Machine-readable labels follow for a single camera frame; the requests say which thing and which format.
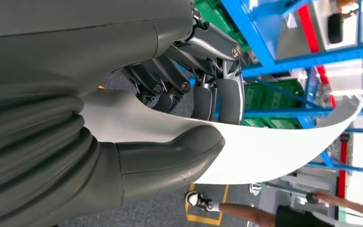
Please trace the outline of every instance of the blue metal shelf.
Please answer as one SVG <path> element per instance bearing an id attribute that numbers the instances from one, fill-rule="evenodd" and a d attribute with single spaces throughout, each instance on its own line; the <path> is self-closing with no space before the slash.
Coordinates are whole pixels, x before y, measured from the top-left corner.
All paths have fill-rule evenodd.
<path id="1" fill-rule="evenodd" d="M 250 110 L 244 117 L 297 117 L 303 128 L 314 127 L 314 116 L 326 116 L 333 108 L 314 106 L 318 78 L 314 66 L 354 59 L 363 60 L 362 42 L 362 4 L 359 1 L 357 45 L 329 52 L 318 52 L 305 56 L 275 60 L 277 44 L 281 33 L 283 17 L 297 10 L 302 4 L 311 0 L 221 0 L 229 15 L 240 29 L 244 38 L 256 54 L 260 64 L 251 65 L 242 70 L 243 77 L 250 78 L 263 74 L 286 72 L 296 68 L 310 69 L 304 97 L 297 98 L 303 102 L 299 109 L 284 110 Z M 348 129 L 349 132 L 363 132 L 363 129 Z M 346 169 L 363 172 L 363 168 L 334 164 L 327 153 L 321 154 L 324 163 L 309 163 L 309 166 Z"/>

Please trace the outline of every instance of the white plastic sheet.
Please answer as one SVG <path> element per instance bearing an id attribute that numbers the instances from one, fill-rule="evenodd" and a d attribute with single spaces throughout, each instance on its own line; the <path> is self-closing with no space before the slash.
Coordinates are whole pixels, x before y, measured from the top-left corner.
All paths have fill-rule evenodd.
<path id="1" fill-rule="evenodd" d="M 284 176 L 310 162 L 357 117 L 363 102 L 345 97 L 316 128 L 280 130 L 207 122 L 161 113 L 144 106 L 131 92 L 98 90 L 84 98 L 85 126 L 99 141 L 167 142 L 202 124 L 216 127 L 226 144 L 196 181 L 247 184 Z"/>

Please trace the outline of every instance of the person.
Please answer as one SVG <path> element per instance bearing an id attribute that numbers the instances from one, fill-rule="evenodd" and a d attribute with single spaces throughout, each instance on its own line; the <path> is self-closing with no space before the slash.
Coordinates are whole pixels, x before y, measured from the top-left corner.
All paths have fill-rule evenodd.
<path id="1" fill-rule="evenodd" d="M 361 204 L 325 192 L 314 192 L 313 197 L 321 203 L 344 206 L 363 214 L 363 205 Z M 185 201 L 187 204 L 204 211 L 223 212 L 236 218 L 255 222 L 260 227 L 363 227 L 342 223 L 317 212 L 294 210 L 289 206 L 278 206 L 276 214 L 271 214 L 247 205 L 218 203 L 197 191 L 188 192 Z"/>

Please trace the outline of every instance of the sneaker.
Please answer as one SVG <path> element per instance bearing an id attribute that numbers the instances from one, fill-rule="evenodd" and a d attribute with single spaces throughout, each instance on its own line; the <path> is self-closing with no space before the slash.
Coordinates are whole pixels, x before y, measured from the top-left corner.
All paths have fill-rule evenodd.
<path id="1" fill-rule="evenodd" d="M 186 194 L 185 201 L 187 204 L 193 207 L 198 207 L 203 211 L 209 211 L 213 208 L 213 206 L 210 204 L 212 200 L 196 191 L 188 192 Z"/>
<path id="2" fill-rule="evenodd" d="M 249 185 L 249 190 L 252 195 L 257 196 L 261 192 L 262 186 L 252 183 Z"/>

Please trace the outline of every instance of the human hand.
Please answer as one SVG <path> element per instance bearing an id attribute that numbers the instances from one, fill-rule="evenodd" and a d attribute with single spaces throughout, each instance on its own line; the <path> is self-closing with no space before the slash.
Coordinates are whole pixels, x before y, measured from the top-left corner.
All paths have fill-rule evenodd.
<path id="1" fill-rule="evenodd" d="M 314 198 L 317 199 L 319 201 L 319 203 L 332 203 L 334 205 L 340 206 L 342 204 L 342 199 L 337 197 L 337 196 L 333 196 L 331 194 L 328 194 L 326 192 L 323 191 L 316 191 L 313 193 L 314 194 Z"/>

